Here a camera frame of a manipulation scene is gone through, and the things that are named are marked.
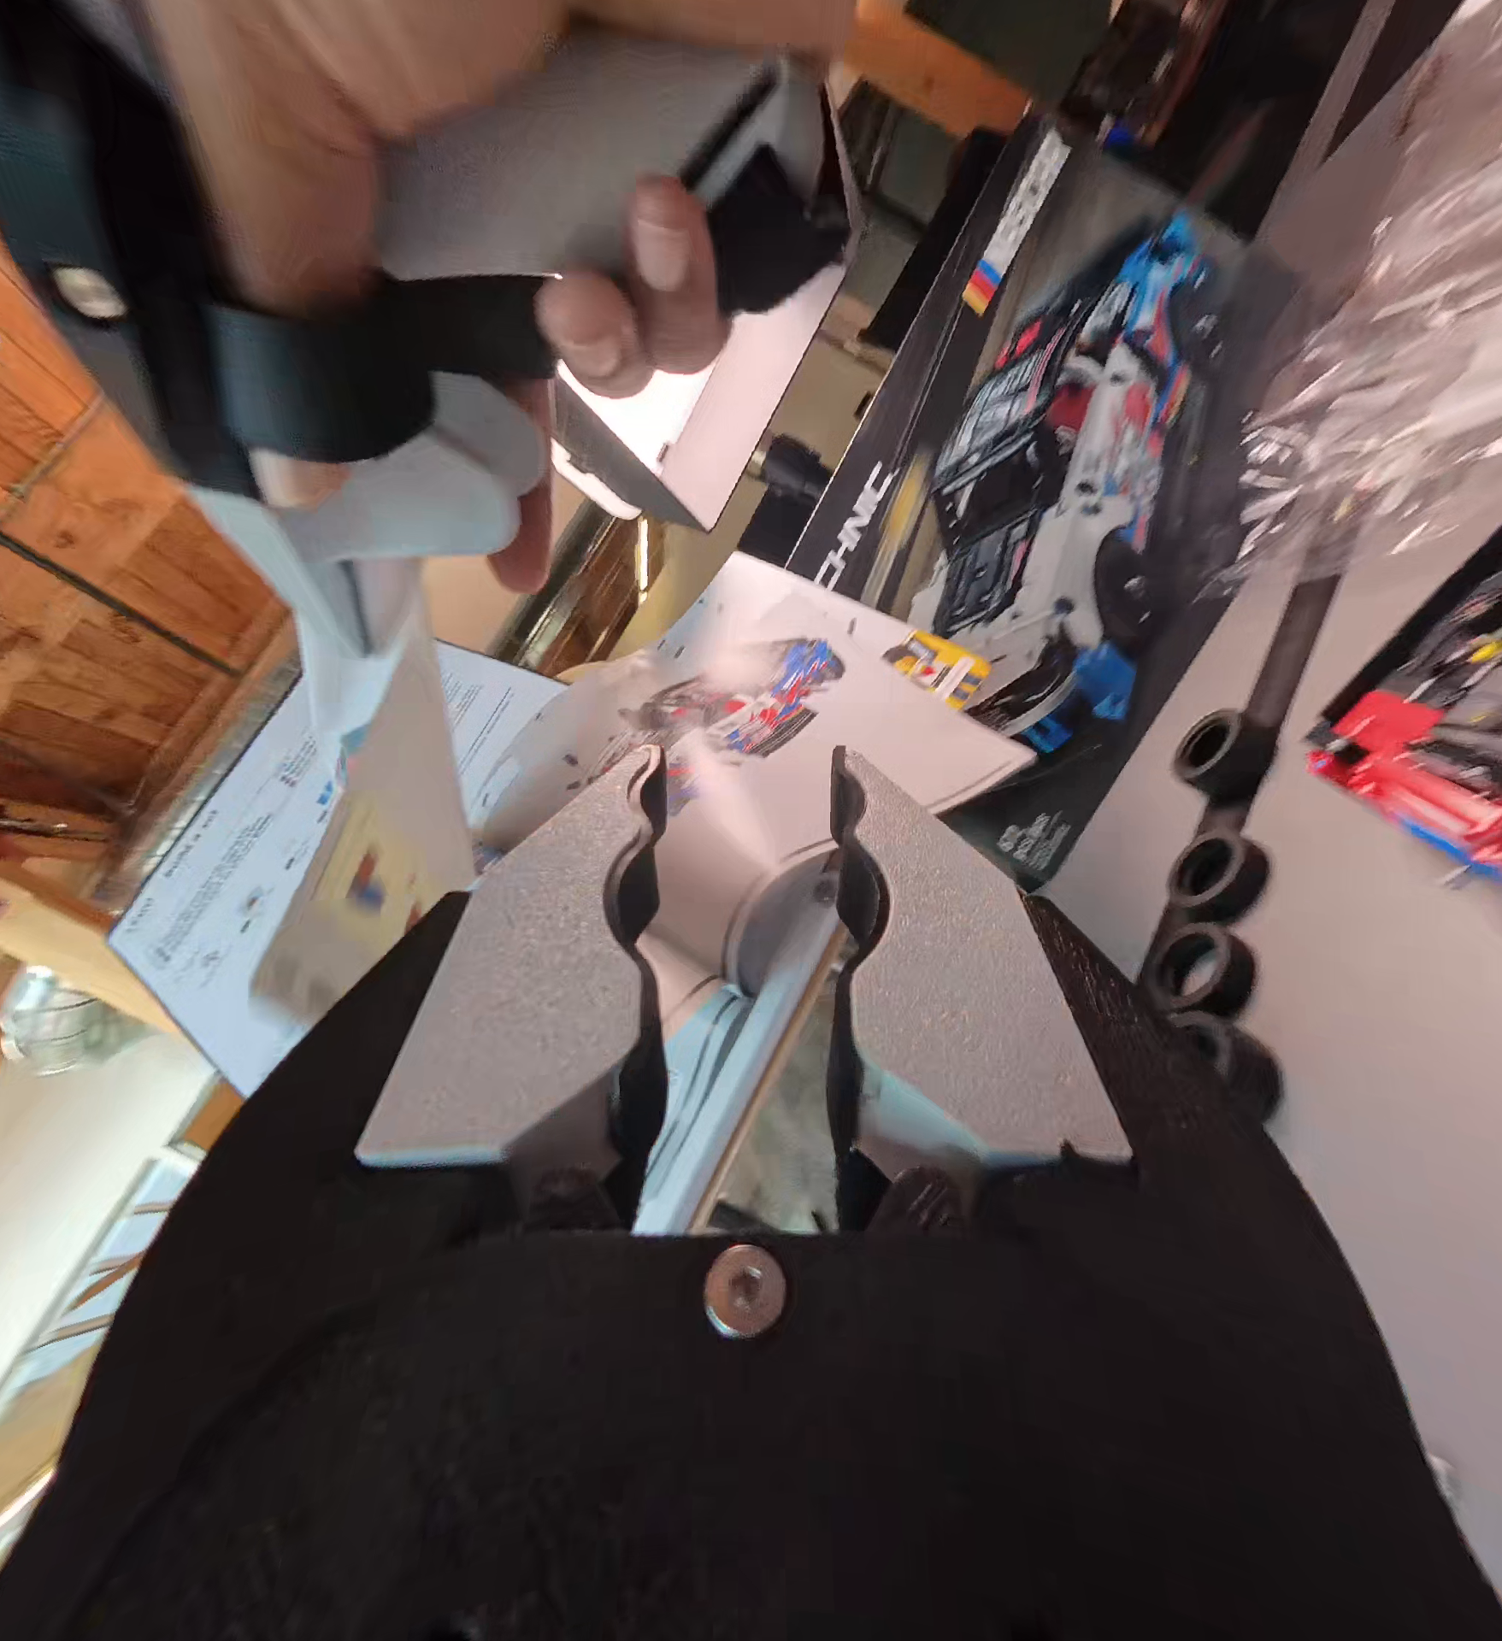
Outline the brick-built toy car model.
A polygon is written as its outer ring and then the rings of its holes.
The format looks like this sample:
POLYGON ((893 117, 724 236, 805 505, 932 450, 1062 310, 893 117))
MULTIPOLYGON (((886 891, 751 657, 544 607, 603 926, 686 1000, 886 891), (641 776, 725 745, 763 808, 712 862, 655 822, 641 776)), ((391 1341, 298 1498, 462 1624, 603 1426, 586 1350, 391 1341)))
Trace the brick-built toy car model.
POLYGON ((1393 691, 1360 696, 1308 733, 1310 771, 1436 850, 1446 881, 1502 893, 1502 734, 1443 727, 1393 691))

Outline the blue-edged toy parts box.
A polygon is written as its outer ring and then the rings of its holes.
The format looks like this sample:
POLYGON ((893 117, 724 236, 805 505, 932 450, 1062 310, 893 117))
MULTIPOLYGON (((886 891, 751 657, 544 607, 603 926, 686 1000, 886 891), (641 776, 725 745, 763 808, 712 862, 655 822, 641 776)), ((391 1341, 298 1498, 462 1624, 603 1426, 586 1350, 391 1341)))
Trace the blue-edged toy parts box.
POLYGON ((1467 757, 1502 771, 1502 524, 1319 712, 1308 743, 1467 757))

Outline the black toy car box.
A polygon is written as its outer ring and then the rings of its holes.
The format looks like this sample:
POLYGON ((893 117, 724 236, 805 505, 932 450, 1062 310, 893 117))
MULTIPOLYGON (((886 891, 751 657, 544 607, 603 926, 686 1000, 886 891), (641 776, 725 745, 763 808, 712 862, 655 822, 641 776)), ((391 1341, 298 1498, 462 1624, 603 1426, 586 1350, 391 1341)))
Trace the black toy car box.
POLYGON ((1225 605, 1291 293, 1262 245, 1027 116, 786 560, 986 662, 965 712, 1032 762, 953 822, 1027 889, 1225 605))

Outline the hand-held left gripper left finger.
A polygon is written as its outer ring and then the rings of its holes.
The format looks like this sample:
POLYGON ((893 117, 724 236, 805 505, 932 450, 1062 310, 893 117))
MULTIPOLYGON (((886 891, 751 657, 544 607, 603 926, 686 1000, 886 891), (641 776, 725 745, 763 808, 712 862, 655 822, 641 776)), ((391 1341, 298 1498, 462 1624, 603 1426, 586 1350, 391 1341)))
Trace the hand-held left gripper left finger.
POLYGON ((477 881, 355 1146, 377 1170, 643 1170, 667 1108, 665 755, 639 746, 477 881))

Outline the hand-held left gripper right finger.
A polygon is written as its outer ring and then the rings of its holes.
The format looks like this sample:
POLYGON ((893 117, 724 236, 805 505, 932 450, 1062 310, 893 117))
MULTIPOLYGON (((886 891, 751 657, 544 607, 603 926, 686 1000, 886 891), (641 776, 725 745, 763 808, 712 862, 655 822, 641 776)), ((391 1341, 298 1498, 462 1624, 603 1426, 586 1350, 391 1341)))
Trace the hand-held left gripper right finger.
POLYGON ((827 1102, 877 1170, 1132 1160, 1025 895, 860 752, 831 767, 836 986, 827 1102))

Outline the clear glass jar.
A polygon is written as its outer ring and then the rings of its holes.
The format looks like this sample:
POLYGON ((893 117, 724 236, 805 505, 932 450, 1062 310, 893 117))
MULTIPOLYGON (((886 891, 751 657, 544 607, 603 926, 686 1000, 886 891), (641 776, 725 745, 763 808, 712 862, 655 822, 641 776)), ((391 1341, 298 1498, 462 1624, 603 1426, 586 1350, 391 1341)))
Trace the clear glass jar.
POLYGON ((101 1024, 99 1000, 24 965, 0 998, 0 1053, 32 1076, 63 1076, 91 1062, 101 1024))

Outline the grey desk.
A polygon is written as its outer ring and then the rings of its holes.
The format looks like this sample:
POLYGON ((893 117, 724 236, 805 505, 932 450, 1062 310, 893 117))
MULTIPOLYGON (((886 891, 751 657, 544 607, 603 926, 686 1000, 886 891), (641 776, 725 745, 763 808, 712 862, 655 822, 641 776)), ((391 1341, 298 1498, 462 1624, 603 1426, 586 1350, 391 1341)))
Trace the grey desk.
MULTIPOLYGON (((1405 90, 1405 78, 1391 93, 1405 90)), ((1260 367, 1267 397, 1370 231, 1391 169, 1382 102, 1332 107, 1332 150, 1305 159, 1262 231, 1293 293, 1260 367)), ((1284 1095, 1257 1131, 1336 1243, 1370 1333, 1393 1362, 1391 1412, 1412 1426, 1412 1495, 1453 1548, 1388 1574, 1410 1638, 1460 1619, 1446 1576, 1474 1574, 1502 1629, 1502 893, 1446 881, 1417 838, 1317 777, 1308 733, 1324 709, 1502 524, 1502 502, 1467 493, 1455 531, 1417 555, 1300 578, 1227 579, 1225 605, 1048 893, 1131 977, 1182 927, 1163 879, 1200 831, 1260 843, 1270 876, 1232 929, 1253 952, 1236 1024, 1277 1060, 1284 1095), (1182 734, 1215 709, 1277 733, 1241 803, 1212 805, 1172 774, 1182 734)))

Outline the person's right hand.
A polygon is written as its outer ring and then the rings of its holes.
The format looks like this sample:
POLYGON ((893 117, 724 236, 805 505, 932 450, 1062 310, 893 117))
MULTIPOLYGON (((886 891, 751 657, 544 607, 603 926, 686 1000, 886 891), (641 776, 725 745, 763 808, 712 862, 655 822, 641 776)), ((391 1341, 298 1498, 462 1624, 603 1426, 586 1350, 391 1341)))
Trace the person's right hand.
MULTIPOLYGON (((706 47, 774 48, 824 69, 846 2, 179 2, 149 31, 220 219, 237 291, 275 314, 358 298, 377 267, 382 147, 534 74, 577 21, 706 47)), ((624 283, 565 272, 534 298, 575 381, 622 400, 720 353, 698 200, 644 176, 625 210, 624 283)))

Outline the clear plastic bag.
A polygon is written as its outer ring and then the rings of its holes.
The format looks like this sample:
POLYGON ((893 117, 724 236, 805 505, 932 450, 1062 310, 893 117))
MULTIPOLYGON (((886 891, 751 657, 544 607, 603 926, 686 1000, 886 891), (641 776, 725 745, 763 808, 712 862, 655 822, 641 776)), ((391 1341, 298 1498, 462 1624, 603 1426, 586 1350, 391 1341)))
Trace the clear plastic bag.
POLYGON ((1462 3, 1382 102, 1370 231, 1241 436, 1227 579, 1419 555, 1502 502, 1502 3, 1462 3))

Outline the white cabinet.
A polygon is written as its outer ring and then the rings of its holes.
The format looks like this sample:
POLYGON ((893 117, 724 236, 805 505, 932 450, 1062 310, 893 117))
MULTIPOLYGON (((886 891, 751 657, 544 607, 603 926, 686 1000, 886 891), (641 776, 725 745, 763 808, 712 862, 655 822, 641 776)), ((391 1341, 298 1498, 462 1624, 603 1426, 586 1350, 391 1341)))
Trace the white cabinet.
POLYGON ((165 1208, 241 1108, 180 1038, 0 1062, 0 1515, 48 1472, 165 1208))

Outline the toy car instruction booklet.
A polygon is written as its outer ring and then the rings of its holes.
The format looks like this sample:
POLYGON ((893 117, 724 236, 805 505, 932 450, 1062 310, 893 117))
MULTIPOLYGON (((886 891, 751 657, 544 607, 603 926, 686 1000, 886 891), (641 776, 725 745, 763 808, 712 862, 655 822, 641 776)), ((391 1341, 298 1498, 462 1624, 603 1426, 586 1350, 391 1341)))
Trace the toy car instruction booklet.
POLYGON ((520 727, 474 800, 475 838, 510 850, 643 746, 665 758, 665 886, 734 907, 829 850, 837 746, 925 810, 1013 779, 1034 752, 910 657, 919 633, 787 571, 732 555, 655 643, 587 674, 520 727))

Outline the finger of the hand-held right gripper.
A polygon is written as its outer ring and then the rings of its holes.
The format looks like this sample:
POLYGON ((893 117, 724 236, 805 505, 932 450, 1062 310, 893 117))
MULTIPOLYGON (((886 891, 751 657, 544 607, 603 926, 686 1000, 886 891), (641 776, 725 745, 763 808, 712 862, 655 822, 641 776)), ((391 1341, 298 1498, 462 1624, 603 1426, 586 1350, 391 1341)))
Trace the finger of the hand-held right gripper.
POLYGON ((770 314, 736 317, 713 364, 658 371, 625 400, 562 367, 555 476, 613 517, 708 531, 768 438, 834 465, 860 414, 860 305, 843 293, 846 274, 846 262, 829 266, 770 314))

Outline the white printed paper sheet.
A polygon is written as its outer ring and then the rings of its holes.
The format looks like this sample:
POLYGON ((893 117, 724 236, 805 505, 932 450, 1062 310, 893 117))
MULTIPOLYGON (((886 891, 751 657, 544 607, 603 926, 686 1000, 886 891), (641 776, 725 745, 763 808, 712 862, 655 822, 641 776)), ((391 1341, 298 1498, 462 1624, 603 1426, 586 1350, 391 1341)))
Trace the white printed paper sheet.
POLYGON ((420 915, 474 881, 484 790, 562 690, 437 641, 377 695, 372 736, 346 762, 293 684, 167 843, 110 946, 251 1096, 420 915))

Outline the silver metal bar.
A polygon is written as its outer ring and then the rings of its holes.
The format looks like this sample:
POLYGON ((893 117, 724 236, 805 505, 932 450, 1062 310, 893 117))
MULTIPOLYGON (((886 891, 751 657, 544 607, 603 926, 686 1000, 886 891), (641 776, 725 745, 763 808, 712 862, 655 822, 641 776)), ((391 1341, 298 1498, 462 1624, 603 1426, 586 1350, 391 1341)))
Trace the silver metal bar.
POLYGON ((687 1000, 665 1041, 679 1117, 665 1119, 646 1164, 634 1234, 705 1229, 843 952, 836 893, 832 869, 800 886, 753 995, 720 983, 687 1000))

